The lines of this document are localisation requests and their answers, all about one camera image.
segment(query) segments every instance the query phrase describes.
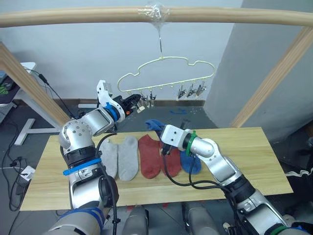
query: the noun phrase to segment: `wooden table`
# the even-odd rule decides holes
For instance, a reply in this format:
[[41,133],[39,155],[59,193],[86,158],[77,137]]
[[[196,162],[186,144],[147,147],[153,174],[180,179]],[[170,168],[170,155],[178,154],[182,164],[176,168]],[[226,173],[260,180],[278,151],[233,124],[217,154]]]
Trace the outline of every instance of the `wooden table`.
[[[260,127],[196,131],[199,137],[211,138],[216,141],[222,154],[230,157],[252,185],[263,194],[292,192]],[[158,140],[155,132],[119,133],[110,139],[114,143],[122,143],[126,136],[135,136],[139,139],[146,134]],[[97,144],[102,137],[101,135],[94,138],[95,143]],[[60,154],[58,136],[51,136],[36,168],[21,210],[69,209],[68,181],[67,177],[62,174],[66,168]],[[188,174],[181,170],[175,180],[187,183]],[[212,180],[211,173],[203,163],[200,174],[193,175],[193,180]],[[116,182],[120,195],[118,206],[224,198],[219,189],[197,190],[192,187],[176,186],[166,178],[162,171],[155,178],[148,180],[141,175],[139,170],[133,180],[123,182],[117,179]]]

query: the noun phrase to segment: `gray wall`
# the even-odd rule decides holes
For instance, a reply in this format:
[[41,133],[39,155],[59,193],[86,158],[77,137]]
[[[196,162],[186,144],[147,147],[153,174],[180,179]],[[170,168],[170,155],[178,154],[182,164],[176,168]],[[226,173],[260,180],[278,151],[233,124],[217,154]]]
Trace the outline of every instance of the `gray wall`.
[[[162,0],[165,6],[240,7],[242,0]],[[148,0],[0,0],[0,12],[83,6],[145,6]],[[226,48],[231,23],[168,23],[163,26],[164,56],[184,56],[191,62],[206,60],[218,67]],[[36,62],[62,98],[96,98],[99,79],[112,84],[138,66],[160,57],[158,34],[148,23],[78,23],[0,29],[0,40],[21,62]],[[207,65],[185,61],[151,64],[141,76],[123,80],[126,89],[159,85],[211,74]],[[210,87],[212,78],[206,85]],[[179,85],[154,89],[157,99],[176,99]],[[205,99],[208,90],[200,99]]]
[[[311,0],[245,0],[242,7],[313,11]],[[301,27],[235,24],[204,109],[218,127],[229,127]],[[243,127],[262,126],[281,140],[313,119],[313,47]]]

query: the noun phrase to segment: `gray floor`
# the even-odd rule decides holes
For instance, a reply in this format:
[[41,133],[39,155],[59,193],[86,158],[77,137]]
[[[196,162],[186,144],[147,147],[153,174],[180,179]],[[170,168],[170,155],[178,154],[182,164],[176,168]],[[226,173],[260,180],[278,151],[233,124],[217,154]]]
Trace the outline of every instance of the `gray floor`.
[[[12,110],[8,117],[9,118],[4,120],[4,123],[8,123],[13,120],[17,123],[20,130],[28,118],[36,119],[33,126],[35,128],[49,127],[49,124],[46,121],[39,117],[30,108],[24,106]],[[212,121],[205,115],[201,107],[155,107],[153,109],[145,110],[140,114],[132,114],[124,122],[118,125],[118,132],[144,131],[146,130],[144,121],[152,118],[177,126],[180,126],[183,119],[189,119],[191,123],[187,125],[186,128],[190,129],[216,128]],[[14,130],[11,126],[3,124],[0,125],[0,152],[4,154],[13,136]],[[23,156],[24,158],[27,158],[29,165],[36,168],[48,138],[49,134],[28,135],[22,146],[12,147],[11,156],[13,158]],[[12,169],[6,170],[6,173],[9,176],[10,184],[12,185],[16,174]],[[0,174],[0,185],[2,188],[0,191],[0,235],[6,235],[8,234],[17,212],[11,212],[9,210],[6,182],[1,172]],[[269,199],[274,203],[274,205],[278,206],[278,209],[281,212],[283,212],[288,205],[297,203],[297,199],[293,196],[293,194],[272,196],[269,197]],[[214,220],[218,224],[221,234],[225,234],[222,229],[222,223],[225,221],[229,223],[233,222],[232,211],[227,202],[225,200],[210,200],[204,201],[203,204],[206,206],[208,211],[214,215]],[[151,235],[187,234],[182,221],[180,203],[170,203],[165,208],[162,204],[145,205],[145,208],[148,209],[150,213],[149,232]],[[122,220],[122,222],[118,224],[118,234],[121,233],[123,224],[129,213],[130,211],[126,207],[118,208],[118,217]],[[12,234],[39,235],[49,229],[49,227],[53,225],[57,219],[58,215],[55,211],[22,211],[14,224]],[[112,222],[108,221],[105,224],[104,234],[111,234],[111,229]]]

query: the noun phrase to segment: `wooden frame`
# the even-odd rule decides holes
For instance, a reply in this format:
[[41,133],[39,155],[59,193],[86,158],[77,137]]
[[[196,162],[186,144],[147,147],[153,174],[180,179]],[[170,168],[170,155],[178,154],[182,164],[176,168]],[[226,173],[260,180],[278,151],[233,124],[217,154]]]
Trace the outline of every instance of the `wooden frame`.
[[[223,7],[162,8],[166,22],[220,22],[285,24],[305,26],[283,57],[264,79],[251,99],[233,120],[231,127],[241,127],[270,96],[278,84],[305,54],[313,42],[313,13]],[[40,24],[152,22],[151,7],[83,7],[34,10],[0,14],[0,27]]]
[[40,85],[22,67],[13,54],[0,42],[0,70],[6,72],[16,84],[35,100],[60,126],[63,126],[69,117],[44,92]]

